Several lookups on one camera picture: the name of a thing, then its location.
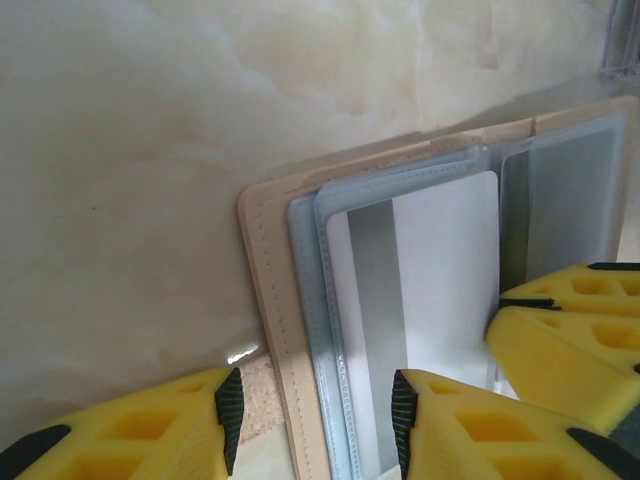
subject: beige marble surface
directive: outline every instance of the beige marble surface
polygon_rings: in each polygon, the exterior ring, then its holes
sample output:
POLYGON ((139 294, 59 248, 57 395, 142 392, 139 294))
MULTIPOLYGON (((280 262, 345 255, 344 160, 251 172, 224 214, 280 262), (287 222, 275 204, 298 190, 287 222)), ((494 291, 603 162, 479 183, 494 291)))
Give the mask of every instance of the beige marble surface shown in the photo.
POLYGON ((0 448, 264 351, 242 188, 594 72, 608 4, 2 2, 0 448))

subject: white card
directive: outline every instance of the white card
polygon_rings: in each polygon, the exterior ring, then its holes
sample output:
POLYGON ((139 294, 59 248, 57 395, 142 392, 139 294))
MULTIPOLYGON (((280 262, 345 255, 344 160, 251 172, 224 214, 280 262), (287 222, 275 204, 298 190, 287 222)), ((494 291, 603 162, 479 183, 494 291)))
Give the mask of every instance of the white card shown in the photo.
POLYGON ((363 477, 377 478, 397 463, 396 369, 493 387, 484 331, 498 301, 497 177, 336 214, 327 235, 363 477))

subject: beige leather wallet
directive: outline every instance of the beige leather wallet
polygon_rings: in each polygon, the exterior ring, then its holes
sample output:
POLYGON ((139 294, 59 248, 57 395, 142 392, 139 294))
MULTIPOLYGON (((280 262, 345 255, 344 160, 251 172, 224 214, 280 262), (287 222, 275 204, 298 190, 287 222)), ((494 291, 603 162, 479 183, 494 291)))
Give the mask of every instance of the beige leather wallet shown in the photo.
MULTIPOLYGON (((298 478, 327 479, 331 474, 289 239, 289 203, 332 180, 408 164, 473 145, 522 140, 615 112, 627 116, 624 148, 625 165, 628 165, 636 111, 635 98, 620 97, 438 138, 407 135, 318 159, 311 167, 309 163, 302 163, 299 168, 306 170, 253 185, 242 194, 240 222, 298 478)), ((621 223, 615 232, 618 238, 621 223)))

